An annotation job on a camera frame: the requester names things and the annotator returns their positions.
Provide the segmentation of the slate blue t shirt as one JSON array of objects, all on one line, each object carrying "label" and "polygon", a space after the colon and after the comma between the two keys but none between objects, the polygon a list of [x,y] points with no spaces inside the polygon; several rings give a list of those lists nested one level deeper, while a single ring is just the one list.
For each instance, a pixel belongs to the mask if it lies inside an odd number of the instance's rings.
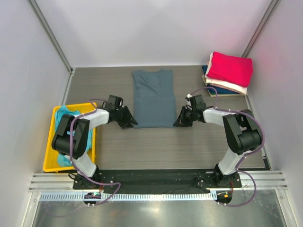
[{"label": "slate blue t shirt", "polygon": [[177,119],[173,72],[132,72],[135,128],[172,128]]}]

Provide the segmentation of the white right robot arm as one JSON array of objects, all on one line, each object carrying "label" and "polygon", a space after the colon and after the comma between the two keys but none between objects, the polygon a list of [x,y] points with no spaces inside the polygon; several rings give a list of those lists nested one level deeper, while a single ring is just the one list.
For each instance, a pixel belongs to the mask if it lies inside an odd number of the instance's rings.
[{"label": "white right robot arm", "polygon": [[207,106],[201,95],[188,94],[185,99],[187,105],[181,108],[173,126],[191,127],[198,121],[224,127],[228,150],[214,167],[213,180],[219,187],[229,186],[245,156],[262,144],[261,127],[254,121],[250,110],[220,110]]}]

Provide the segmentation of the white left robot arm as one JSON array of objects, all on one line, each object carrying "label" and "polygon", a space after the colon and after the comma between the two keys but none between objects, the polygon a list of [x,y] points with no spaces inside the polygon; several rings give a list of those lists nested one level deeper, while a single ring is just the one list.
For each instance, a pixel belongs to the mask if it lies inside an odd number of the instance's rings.
[{"label": "white left robot arm", "polygon": [[65,114],[55,131],[52,149],[69,158],[78,176],[90,189],[100,186],[114,186],[118,183],[103,183],[98,166],[89,158],[86,147],[90,130],[111,122],[116,122],[120,128],[132,128],[138,122],[132,116],[129,108],[124,105],[121,97],[110,95],[101,106],[90,100],[93,110],[79,115]]}]

